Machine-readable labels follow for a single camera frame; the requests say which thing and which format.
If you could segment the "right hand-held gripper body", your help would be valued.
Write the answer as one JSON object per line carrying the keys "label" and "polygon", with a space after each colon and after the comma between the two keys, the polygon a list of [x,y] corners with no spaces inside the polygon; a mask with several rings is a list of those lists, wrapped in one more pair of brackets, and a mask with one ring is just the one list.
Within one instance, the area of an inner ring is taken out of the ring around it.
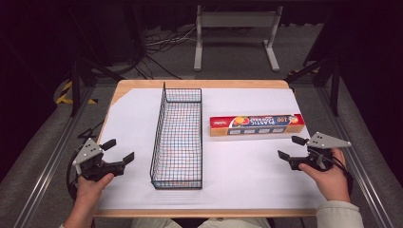
{"label": "right hand-held gripper body", "polygon": [[292,170],[299,170],[301,163],[308,164],[317,171],[325,172],[331,169],[336,162],[332,154],[333,148],[350,147],[352,144],[347,141],[317,132],[305,144],[307,146],[307,157],[290,157],[289,164]]}

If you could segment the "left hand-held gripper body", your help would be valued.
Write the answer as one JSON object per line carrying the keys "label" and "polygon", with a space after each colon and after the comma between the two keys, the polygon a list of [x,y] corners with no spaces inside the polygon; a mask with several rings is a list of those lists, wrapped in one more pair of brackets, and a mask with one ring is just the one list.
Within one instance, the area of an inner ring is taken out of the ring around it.
{"label": "left hand-held gripper body", "polygon": [[87,139],[72,162],[76,173],[89,181],[99,181],[106,174],[121,176],[125,171],[125,163],[103,161],[104,152],[101,144]]}

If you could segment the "red plastic wrap box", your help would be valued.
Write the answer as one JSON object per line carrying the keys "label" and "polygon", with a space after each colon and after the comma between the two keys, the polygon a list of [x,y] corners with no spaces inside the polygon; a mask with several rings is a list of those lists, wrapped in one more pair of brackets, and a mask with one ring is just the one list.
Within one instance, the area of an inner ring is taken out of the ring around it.
{"label": "red plastic wrap box", "polygon": [[305,126],[301,114],[220,116],[210,118],[212,137],[299,133]]}

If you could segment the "black wire basket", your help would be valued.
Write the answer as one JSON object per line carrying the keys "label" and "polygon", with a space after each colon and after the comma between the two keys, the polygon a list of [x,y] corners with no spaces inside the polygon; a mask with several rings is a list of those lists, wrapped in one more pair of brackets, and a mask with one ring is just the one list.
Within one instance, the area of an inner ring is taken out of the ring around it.
{"label": "black wire basket", "polygon": [[157,190],[202,189],[202,90],[162,90],[149,171]]}

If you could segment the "person's left hand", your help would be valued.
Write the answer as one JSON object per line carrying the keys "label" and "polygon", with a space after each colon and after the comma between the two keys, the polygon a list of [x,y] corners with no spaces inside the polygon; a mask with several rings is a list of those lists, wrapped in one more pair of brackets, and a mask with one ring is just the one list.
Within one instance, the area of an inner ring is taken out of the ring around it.
{"label": "person's left hand", "polygon": [[103,190],[114,179],[113,174],[106,174],[98,181],[87,180],[84,177],[78,179],[77,202],[84,204],[95,204],[102,195]]}

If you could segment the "person's right hand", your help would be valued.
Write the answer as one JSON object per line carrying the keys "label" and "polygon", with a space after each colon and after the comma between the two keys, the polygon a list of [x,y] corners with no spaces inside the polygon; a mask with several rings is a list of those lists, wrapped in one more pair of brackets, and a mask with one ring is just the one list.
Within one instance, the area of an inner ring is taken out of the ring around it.
{"label": "person's right hand", "polygon": [[325,172],[317,171],[305,163],[301,163],[298,167],[316,182],[326,200],[351,201],[347,178],[336,165]]}

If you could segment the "white paper sheet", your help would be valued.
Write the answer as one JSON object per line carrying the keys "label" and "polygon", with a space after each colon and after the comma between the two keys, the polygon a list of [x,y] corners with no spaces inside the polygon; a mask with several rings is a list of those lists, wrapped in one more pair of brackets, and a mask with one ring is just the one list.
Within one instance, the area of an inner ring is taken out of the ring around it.
{"label": "white paper sheet", "polygon": [[278,157],[283,151],[305,156],[289,135],[213,137],[212,116],[297,114],[290,89],[205,88],[202,95],[202,188],[157,190],[149,169],[162,92],[133,88],[111,106],[100,141],[116,145],[105,161],[135,159],[104,190],[99,207],[118,209],[316,209],[325,199],[315,182],[291,170]]}

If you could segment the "black metal stand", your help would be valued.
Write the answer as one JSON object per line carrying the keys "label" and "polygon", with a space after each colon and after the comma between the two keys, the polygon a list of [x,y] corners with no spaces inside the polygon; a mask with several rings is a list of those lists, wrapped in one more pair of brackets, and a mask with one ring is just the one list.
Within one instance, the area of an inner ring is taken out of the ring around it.
{"label": "black metal stand", "polygon": [[115,72],[101,66],[87,58],[75,58],[71,64],[71,82],[72,82],[72,101],[73,108],[71,111],[71,117],[74,117],[81,105],[84,103],[81,98],[80,83],[84,83],[86,87],[95,87],[97,79],[92,69],[100,71],[106,77],[111,78],[117,82],[120,82],[124,77],[118,75]]}
{"label": "black metal stand", "polygon": [[315,61],[299,71],[290,73],[285,79],[285,82],[290,84],[316,69],[317,74],[313,79],[313,85],[316,87],[325,87],[327,82],[331,81],[330,108],[333,114],[338,116],[337,104],[340,76],[337,59],[324,58],[322,60]]}

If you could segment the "yellow black hazard tape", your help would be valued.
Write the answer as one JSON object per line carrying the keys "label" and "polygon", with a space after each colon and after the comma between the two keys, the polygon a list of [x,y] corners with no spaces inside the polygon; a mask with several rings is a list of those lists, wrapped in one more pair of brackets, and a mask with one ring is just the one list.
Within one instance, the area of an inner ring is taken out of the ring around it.
{"label": "yellow black hazard tape", "polygon": [[62,91],[61,91],[59,97],[56,99],[57,104],[69,104],[69,105],[73,104],[73,100],[69,99],[67,97],[67,94],[71,88],[72,88],[72,81],[67,80],[67,82],[65,83],[65,85],[62,88]]}

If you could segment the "aluminium rail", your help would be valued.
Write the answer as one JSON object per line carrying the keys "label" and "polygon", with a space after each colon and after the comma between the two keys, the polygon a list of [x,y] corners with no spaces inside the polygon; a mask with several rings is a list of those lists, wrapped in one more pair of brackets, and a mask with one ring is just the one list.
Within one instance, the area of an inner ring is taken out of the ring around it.
{"label": "aluminium rail", "polygon": [[336,134],[353,146],[346,149],[349,167],[355,175],[356,186],[366,200],[374,217],[372,228],[398,228],[394,221],[394,193],[400,191],[400,185],[384,161],[369,133],[359,112],[349,95],[341,96],[341,104],[332,110],[331,97],[325,88],[317,89],[318,97],[327,110]]}
{"label": "aluminium rail", "polygon": [[86,107],[87,102],[93,94],[93,87],[87,87],[83,89],[82,97],[80,98],[81,104],[77,108],[75,114],[67,121],[66,126],[62,132],[61,137],[53,149],[46,166],[41,172],[37,182],[35,183],[29,198],[22,209],[18,219],[15,221],[12,228],[28,228],[43,196],[45,195],[48,186],[54,176],[54,173],[60,163],[60,160],[64,156],[67,150],[67,143],[71,138],[72,132],[75,129],[78,121],[80,120],[82,113]]}

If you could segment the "grey metal stand frame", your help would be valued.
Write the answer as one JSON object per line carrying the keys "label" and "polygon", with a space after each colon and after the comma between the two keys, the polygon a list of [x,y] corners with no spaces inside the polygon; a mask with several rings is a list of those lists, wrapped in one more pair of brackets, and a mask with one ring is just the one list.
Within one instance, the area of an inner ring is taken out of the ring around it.
{"label": "grey metal stand frame", "polygon": [[273,50],[283,6],[269,11],[204,11],[197,8],[194,70],[202,70],[203,28],[268,28],[268,38],[262,41],[269,64],[273,71],[279,71],[279,64]]}

